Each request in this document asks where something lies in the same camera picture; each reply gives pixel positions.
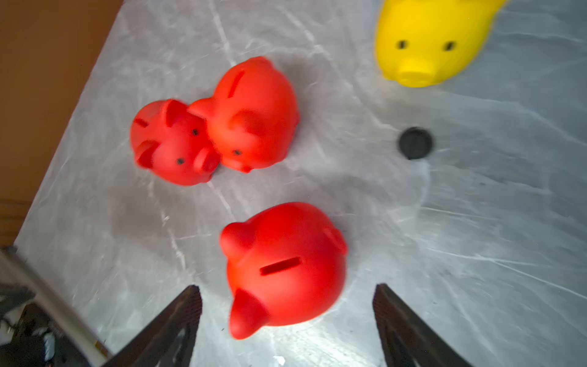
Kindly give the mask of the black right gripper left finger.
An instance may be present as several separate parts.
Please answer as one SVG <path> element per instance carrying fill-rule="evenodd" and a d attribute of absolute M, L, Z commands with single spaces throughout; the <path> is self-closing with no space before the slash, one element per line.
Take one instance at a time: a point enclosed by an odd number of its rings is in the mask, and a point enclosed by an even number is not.
<path fill-rule="evenodd" d="M 106 366 L 188 366 L 197 339 L 203 301 L 190 285 Z"/>

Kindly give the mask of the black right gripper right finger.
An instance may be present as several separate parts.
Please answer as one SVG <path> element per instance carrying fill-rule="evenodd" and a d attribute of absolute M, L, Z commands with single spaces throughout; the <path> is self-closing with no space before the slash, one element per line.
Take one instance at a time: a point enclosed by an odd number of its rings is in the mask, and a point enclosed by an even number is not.
<path fill-rule="evenodd" d="M 388 366 L 471 367 L 386 284 L 377 284 L 372 300 Z"/>

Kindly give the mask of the red piggy bank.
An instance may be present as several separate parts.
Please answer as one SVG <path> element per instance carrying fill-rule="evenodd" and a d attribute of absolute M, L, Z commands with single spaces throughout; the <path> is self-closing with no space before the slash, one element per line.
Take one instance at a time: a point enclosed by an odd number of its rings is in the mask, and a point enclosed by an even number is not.
<path fill-rule="evenodd" d="M 223 165 L 243 173 L 283 161 L 300 122 L 292 85 L 265 57 L 232 67 L 188 112 L 206 121 Z"/>
<path fill-rule="evenodd" d="M 283 203 L 230 223 L 220 247 L 234 297 L 229 332 L 235 339 L 312 320 L 342 293 L 348 246 L 329 217 L 308 203 Z"/>
<path fill-rule="evenodd" d="M 151 102 L 137 113 L 130 128 L 136 165 L 180 186 L 209 182 L 220 165 L 206 121 L 187 108 L 177 99 Z"/>

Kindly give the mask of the black round bank plug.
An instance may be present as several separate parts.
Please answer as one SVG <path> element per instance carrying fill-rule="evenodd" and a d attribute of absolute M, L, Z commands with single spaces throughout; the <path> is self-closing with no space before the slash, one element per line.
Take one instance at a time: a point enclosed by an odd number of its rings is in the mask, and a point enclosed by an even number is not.
<path fill-rule="evenodd" d="M 397 148 L 408 160 L 423 159 L 433 150 L 434 137 L 426 129 L 411 127 L 400 134 Z"/>

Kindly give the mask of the yellow piggy bank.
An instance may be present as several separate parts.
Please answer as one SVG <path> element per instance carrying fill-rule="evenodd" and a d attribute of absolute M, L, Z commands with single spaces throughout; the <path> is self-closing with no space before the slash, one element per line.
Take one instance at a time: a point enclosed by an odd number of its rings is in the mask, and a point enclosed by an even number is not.
<path fill-rule="evenodd" d="M 375 32 L 383 78 L 431 87 L 454 77 L 483 48 L 504 0 L 385 1 Z"/>

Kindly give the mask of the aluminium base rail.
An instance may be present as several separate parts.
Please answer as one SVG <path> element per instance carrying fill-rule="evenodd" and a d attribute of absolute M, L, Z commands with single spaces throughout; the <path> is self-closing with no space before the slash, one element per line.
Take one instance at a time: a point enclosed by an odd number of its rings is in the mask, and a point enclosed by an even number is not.
<path fill-rule="evenodd" d="M 9 283 L 22 284 L 35 294 L 33 301 L 54 321 L 57 330 L 70 338 L 91 366 L 101 366 L 113 357 L 73 308 L 18 256 L 14 247 L 1 249 L 1 270 L 10 278 Z"/>

